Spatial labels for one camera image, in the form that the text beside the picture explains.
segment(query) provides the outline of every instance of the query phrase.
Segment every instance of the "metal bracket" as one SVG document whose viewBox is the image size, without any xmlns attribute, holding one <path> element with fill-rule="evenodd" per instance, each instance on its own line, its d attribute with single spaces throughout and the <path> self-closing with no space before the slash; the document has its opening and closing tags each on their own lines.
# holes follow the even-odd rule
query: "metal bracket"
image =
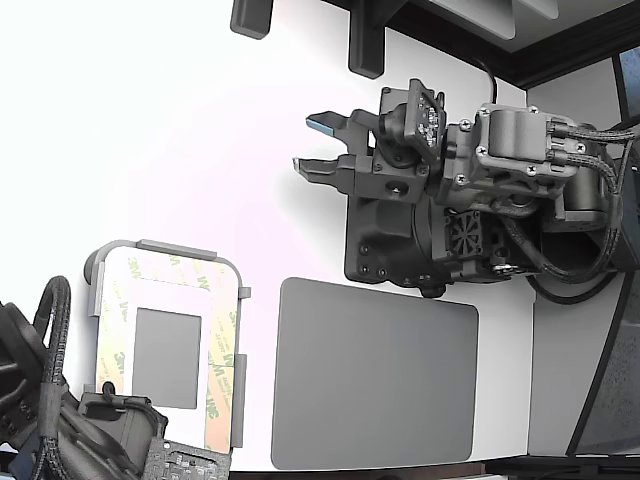
<svg viewBox="0 0 640 480">
<path fill-rule="evenodd" d="M 272 12 L 273 0 L 234 0 L 231 30 L 260 40 L 271 29 Z"/>
<path fill-rule="evenodd" d="M 247 298 L 251 298 L 251 287 L 238 288 L 238 299 L 246 300 Z"/>
<path fill-rule="evenodd" d="M 384 73 L 385 25 L 408 0 L 354 0 L 349 27 L 349 70 L 367 78 Z"/>
</svg>

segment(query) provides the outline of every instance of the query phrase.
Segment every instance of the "gray panel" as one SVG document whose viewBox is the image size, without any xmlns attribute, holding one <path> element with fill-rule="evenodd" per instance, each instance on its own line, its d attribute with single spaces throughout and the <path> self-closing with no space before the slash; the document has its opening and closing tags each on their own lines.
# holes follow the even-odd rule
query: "gray panel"
<svg viewBox="0 0 640 480">
<path fill-rule="evenodd" d="M 529 454 L 566 453 L 600 361 L 623 277 L 618 275 L 604 291 L 578 305 L 536 300 Z M 545 286 L 558 295 L 586 288 Z"/>
<path fill-rule="evenodd" d="M 511 0 L 431 0 L 465 20 L 511 40 L 516 35 Z"/>
<path fill-rule="evenodd" d="M 635 275 L 620 327 L 576 453 L 640 449 L 640 275 Z"/>
<path fill-rule="evenodd" d="M 196 408 L 201 323 L 193 315 L 138 309 L 134 395 L 153 399 L 157 407 Z"/>
<path fill-rule="evenodd" d="M 555 20 L 560 14 L 558 0 L 520 0 L 520 3 L 532 8 L 549 20 Z"/>
<path fill-rule="evenodd" d="M 467 460 L 477 341 L 470 305 L 285 280 L 273 464 L 339 470 Z"/>
</svg>

